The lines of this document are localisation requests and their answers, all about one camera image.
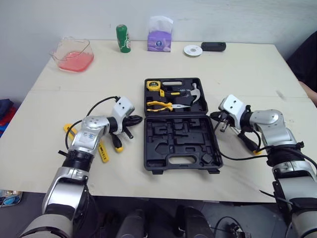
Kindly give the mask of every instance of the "hammer head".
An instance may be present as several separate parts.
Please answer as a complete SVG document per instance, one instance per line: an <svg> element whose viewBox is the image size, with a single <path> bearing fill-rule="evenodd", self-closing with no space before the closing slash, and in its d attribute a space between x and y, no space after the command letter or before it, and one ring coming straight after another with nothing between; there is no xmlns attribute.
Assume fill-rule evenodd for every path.
<svg viewBox="0 0 317 238"><path fill-rule="evenodd" d="M196 83L192 83L192 86L194 89L190 91L190 95L196 96L196 98L193 101L193 103L195 103L200 98L200 90L197 88Z"/></svg>

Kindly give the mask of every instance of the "white table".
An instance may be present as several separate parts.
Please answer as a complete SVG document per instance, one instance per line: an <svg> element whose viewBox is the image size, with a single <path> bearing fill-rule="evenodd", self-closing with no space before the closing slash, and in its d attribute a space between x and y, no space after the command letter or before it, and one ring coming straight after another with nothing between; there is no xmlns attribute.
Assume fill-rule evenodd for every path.
<svg viewBox="0 0 317 238"><path fill-rule="evenodd" d="M116 41L91 41L95 59L83 73L61 71L51 59L0 139L0 187L46 192L64 160L57 154L65 150L63 126L82 119L95 102L113 95L128 97L134 113L144 116L147 78L200 78L210 112L228 94L253 110L278 109L296 139L305 142L303 152L315 158L317 110L274 45L227 44L222 53L189 58L182 53L187 44L174 42L171 53L158 53L147 52L146 42L132 42L132 51L122 54ZM104 103L93 114L110 116L113 105ZM223 158L219 175L198 170L152 175L143 167L143 126L131 128L132 140L121 136L120 154L105 138L110 161L103 164L96 155L88 181L93 195L274 202L259 192L273 191L265 158ZM217 132L221 151L237 158L250 156L234 135L230 129Z"/></svg>

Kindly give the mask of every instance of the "yellow pliers handle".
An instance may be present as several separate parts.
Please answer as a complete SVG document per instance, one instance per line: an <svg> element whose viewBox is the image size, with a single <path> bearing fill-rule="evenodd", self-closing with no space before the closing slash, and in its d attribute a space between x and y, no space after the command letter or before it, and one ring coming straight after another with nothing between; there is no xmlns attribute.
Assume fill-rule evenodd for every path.
<svg viewBox="0 0 317 238"><path fill-rule="evenodd" d="M158 102L158 101L152 101L152 102L147 102L147 106L154 106L154 105L159 105L163 106L163 108L160 109L147 109L148 112L160 112L165 109L169 109L170 111L173 110L173 104L172 103L164 103L164 102Z"/></svg>

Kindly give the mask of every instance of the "purple tissue box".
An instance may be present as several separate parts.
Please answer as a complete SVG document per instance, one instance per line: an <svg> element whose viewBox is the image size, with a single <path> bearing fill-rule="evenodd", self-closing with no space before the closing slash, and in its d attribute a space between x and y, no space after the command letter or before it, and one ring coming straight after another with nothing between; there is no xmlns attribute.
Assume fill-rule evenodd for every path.
<svg viewBox="0 0 317 238"><path fill-rule="evenodd" d="M148 35L148 51L170 52L172 34L164 31L153 31Z"/></svg>

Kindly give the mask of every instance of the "green bottle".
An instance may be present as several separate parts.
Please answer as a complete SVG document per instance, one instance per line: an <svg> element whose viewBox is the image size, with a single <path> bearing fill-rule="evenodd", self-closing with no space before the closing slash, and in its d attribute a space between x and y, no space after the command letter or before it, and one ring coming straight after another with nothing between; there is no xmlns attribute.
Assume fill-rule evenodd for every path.
<svg viewBox="0 0 317 238"><path fill-rule="evenodd" d="M126 25L118 25L116 28L117 40L119 44L120 51L122 53L129 53L130 48L130 37L128 33L128 28Z"/></svg>

